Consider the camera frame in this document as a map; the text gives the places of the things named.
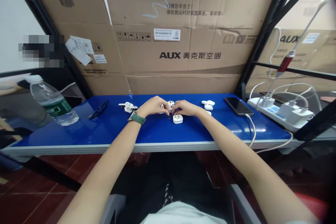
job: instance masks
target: metal shelf frame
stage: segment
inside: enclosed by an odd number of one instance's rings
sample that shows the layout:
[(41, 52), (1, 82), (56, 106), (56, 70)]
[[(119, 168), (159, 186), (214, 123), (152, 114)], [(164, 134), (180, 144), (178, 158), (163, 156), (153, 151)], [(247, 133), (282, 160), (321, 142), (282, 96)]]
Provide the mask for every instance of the metal shelf frame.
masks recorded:
[[(242, 75), (234, 91), (234, 93), (237, 96), (239, 96), (241, 99), (246, 101), (245, 87), (256, 65), (267, 67), (267, 68), (273, 68), (273, 69), (278, 68), (278, 66), (276, 65), (260, 63), (258, 62), (258, 60), (273, 31), (273, 28), (286, 15), (286, 13), (297, 3), (297, 1), (298, 0), (289, 0), (288, 3), (286, 3), (287, 0), (272, 0), (271, 1), (271, 4), (265, 16), (263, 25), (260, 29), (258, 37), (255, 41), (255, 44), (252, 48), (252, 51), (243, 69)], [(40, 23), (45, 33), (47, 35), (58, 36), (59, 33), (55, 25), (53, 24), (48, 12), (43, 6), (41, 0), (26, 0), (26, 2), (28, 6), (31, 8), (32, 12), (34, 13), (36, 19)], [(91, 96), (93, 96), (92, 91), (90, 90), (84, 77), (80, 73), (80, 70), (76, 66), (71, 54), (66, 49), (66, 47), (64, 48), (65, 48), (64, 50), (65, 51), (65, 55), (64, 55), (65, 67), (69, 70), (69, 72), (73, 76), (79, 89), (82, 91), (84, 97), (88, 99)], [(17, 74), (25, 73), (29, 71), (30, 70), (0, 73), (0, 77), (17, 75)], [(297, 74), (303, 74), (307, 76), (336, 81), (335, 74), (328, 74), (328, 73), (315, 72), (315, 71), (306, 71), (306, 70), (294, 69), (294, 68), (288, 68), (287, 71), (297, 73)], [(336, 108), (336, 101), (328, 105), (322, 112), (320, 112), (317, 116), (315, 116), (312, 120), (310, 120), (306, 126), (298, 130), (294, 134), (294, 137), (302, 141), (311, 141), (317, 135), (324, 132), (326, 130), (326, 127), (330, 127), (331, 125), (336, 124), (336, 116), (328, 113), (328, 111), (331, 111), (330, 110), (331, 108)]]
[[(247, 100), (245, 87), (255, 66), (258, 65), (262, 67), (278, 69), (279, 66), (260, 63), (258, 60), (273, 31), (273, 28), (298, 1), (299, 0), (289, 0), (288, 3), (286, 3), (287, 0), (272, 0), (259, 35), (255, 41), (247, 63), (243, 69), (243, 73), (234, 91), (234, 93), (241, 99), (245, 101)], [(308, 71), (295, 68), (287, 68), (286, 71), (336, 81), (336, 75), (331, 73)], [(311, 119), (304, 127), (295, 132), (294, 137), (300, 141), (311, 141), (319, 136), (321, 133), (336, 124), (335, 109), (336, 101), (330, 103), (320, 113), (314, 116), (314, 118)]]

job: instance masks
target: blue table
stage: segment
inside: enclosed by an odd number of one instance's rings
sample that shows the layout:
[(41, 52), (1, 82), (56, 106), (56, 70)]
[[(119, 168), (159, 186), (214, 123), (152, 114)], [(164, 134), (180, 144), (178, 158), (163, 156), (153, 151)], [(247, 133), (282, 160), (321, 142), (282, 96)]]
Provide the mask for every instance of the blue table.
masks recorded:
[[(65, 155), (104, 153), (111, 142), (127, 124), (130, 116), (118, 103), (131, 102), (140, 107), (153, 95), (94, 96), (75, 108), (79, 121), (62, 127), (50, 122), (20, 142), (6, 147), (2, 151), (10, 156)], [(223, 101), (234, 94), (165, 94), (165, 100), (185, 99), (198, 106), (202, 100), (212, 100), (216, 104), (212, 116), (235, 133), (245, 143), (253, 138), (251, 122), (247, 117), (238, 117)], [(110, 101), (105, 112), (89, 120), (103, 102)], [(252, 120), (257, 137), (253, 149), (272, 148), (286, 142), (290, 134), (281, 129), (267, 117), (247, 105), (253, 112)], [(293, 140), (286, 148), (297, 147), (301, 142)], [(216, 150), (217, 145), (211, 135), (196, 117), (183, 117), (183, 123), (174, 124), (172, 118), (164, 114), (150, 115), (141, 127), (133, 152), (162, 151), (205, 151)]]

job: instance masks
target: white shirt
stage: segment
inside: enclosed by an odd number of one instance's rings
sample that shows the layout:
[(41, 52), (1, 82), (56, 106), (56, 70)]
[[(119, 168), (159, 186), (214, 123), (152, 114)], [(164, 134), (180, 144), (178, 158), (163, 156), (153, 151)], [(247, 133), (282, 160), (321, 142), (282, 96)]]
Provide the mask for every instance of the white shirt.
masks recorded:
[(227, 224), (225, 220), (203, 213), (193, 206), (183, 202), (173, 202), (157, 213), (151, 213), (141, 224)]

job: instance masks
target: person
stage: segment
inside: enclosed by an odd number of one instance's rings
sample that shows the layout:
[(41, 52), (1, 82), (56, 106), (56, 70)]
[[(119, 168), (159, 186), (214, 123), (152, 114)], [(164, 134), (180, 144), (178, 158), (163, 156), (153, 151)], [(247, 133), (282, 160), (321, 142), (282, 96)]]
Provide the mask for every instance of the person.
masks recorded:
[[(318, 222), (281, 178), (206, 110), (185, 100), (175, 102), (173, 114), (176, 114), (176, 109), (182, 109), (178, 114), (195, 116), (203, 123), (224, 155), (250, 184), (268, 223)], [(169, 115), (168, 103), (155, 96), (136, 114), (146, 118), (159, 112)], [(214, 193), (211, 186), (209, 189), (209, 179), (201, 175), (205, 174), (204, 170), (184, 153), (172, 153), (172, 158), (167, 153), (152, 153), (143, 169), (138, 167), (133, 177), (128, 174), (128, 179), (118, 183), (118, 176), (133, 150), (140, 128), (141, 124), (136, 121), (127, 123), (92, 169), (58, 223), (99, 223), (111, 190), (113, 192), (114, 186), (127, 184), (127, 181), (134, 188), (128, 190), (129, 196), (118, 217), (119, 223), (226, 223), (225, 216), (218, 210), (222, 206), (220, 194)], [(158, 159), (151, 162), (152, 155)], [(161, 162), (167, 161), (164, 165), (158, 162), (160, 157)]]

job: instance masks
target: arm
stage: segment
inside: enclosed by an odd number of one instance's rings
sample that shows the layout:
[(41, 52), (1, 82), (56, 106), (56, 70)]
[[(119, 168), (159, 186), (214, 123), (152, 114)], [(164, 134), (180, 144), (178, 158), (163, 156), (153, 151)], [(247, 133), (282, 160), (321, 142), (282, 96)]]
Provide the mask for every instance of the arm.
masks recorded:
[[(146, 118), (159, 112), (169, 115), (168, 103), (155, 96), (144, 103), (136, 114)], [(127, 123), (85, 179), (58, 224), (99, 223), (114, 183), (133, 150), (140, 127), (141, 124), (135, 121)]]
[(312, 212), (250, 147), (204, 109), (187, 101), (177, 101), (178, 114), (197, 116), (216, 144), (250, 184), (268, 223), (318, 222)]

